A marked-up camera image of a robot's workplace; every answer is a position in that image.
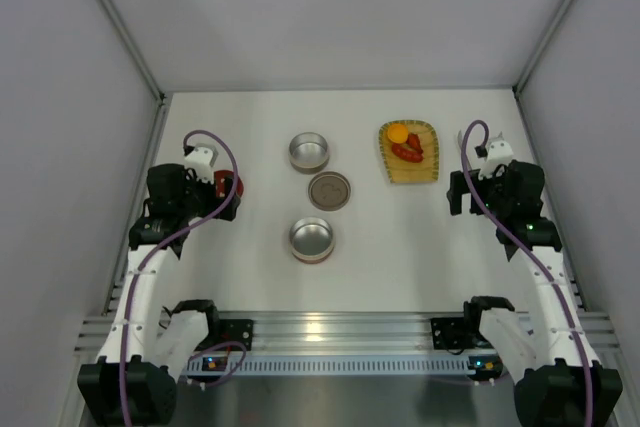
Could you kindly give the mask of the red fried chicken piece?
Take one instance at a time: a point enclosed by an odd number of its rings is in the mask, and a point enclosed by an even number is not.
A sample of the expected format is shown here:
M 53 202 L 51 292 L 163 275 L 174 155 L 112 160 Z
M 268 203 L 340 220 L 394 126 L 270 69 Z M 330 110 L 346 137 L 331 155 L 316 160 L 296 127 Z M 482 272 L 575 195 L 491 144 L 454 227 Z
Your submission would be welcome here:
M 422 154 L 423 153 L 423 149 L 420 143 L 420 139 L 418 137 L 417 134 L 414 133 L 410 133 L 408 135 L 407 141 L 406 141 L 407 145 L 415 152 Z

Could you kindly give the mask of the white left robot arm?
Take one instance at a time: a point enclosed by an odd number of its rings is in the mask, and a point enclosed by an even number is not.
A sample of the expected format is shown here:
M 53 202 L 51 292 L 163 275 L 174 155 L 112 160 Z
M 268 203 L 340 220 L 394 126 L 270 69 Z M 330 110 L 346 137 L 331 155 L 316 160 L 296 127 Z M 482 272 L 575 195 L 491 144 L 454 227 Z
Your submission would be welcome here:
M 166 425 L 176 409 L 183 369 L 214 341 L 219 320 L 210 300 L 183 300 L 160 326 L 189 233 L 212 219 L 232 221 L 241 202 L 235 171 L 181 164 L 149 169 L 142 213 L 128 234 L 127 271 L 115 317 L 96 359 L 77 384 L 99 426 Z

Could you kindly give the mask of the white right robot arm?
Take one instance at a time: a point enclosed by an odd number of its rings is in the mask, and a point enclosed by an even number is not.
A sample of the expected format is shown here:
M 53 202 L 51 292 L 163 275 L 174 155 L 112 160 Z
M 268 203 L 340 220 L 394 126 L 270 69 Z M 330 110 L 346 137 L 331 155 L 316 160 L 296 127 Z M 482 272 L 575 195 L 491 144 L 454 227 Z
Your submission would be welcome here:
M 470 211 L 489 219 L 508 260 L 520 259 L 532 328 L 526 330 L 504 297 L 475 296 L 465 316 L 497 351 L 514 382 L 523 426 L 604 426 L 623 392 L 617 370 L 602 365 L 580 322 L 554 222 L 542 214 L 541 167 L 501 161 L 489 174 L 462 167 L 450 175 L 452 215 Z

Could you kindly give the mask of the orange round food piece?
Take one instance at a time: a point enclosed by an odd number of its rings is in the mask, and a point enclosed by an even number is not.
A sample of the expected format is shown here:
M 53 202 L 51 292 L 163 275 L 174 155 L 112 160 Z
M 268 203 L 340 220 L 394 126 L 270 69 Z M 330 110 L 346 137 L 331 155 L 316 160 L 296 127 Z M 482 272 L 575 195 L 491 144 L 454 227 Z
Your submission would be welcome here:
M 387 128 L 387 138 L 393 144 L 406 143 L 409 134 L 407 126 L 402 123 L 391 123 Z

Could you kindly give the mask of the red round lid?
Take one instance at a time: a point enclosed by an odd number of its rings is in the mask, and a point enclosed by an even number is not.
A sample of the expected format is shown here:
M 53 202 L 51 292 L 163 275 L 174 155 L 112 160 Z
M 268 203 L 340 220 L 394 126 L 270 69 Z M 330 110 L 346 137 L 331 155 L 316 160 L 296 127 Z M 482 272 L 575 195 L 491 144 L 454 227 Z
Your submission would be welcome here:
M 242 197 L 243 193 L 244 193 L 244 184 L 242 182 L 242 179 L 238 178 L 238 180 L 236 182 L 235 194 L 237 194 L 238 196 Z

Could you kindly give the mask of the red sausage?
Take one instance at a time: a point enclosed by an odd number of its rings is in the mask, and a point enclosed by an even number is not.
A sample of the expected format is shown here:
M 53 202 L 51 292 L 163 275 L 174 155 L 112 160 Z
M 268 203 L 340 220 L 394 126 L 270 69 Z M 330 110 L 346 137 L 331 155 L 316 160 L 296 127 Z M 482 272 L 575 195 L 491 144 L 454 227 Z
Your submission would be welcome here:
M 391 151 L 396 157 L 409 163 L 421 163 L 423 161 L 421 152 L 412 150 L 404 144 L 393 143 Z

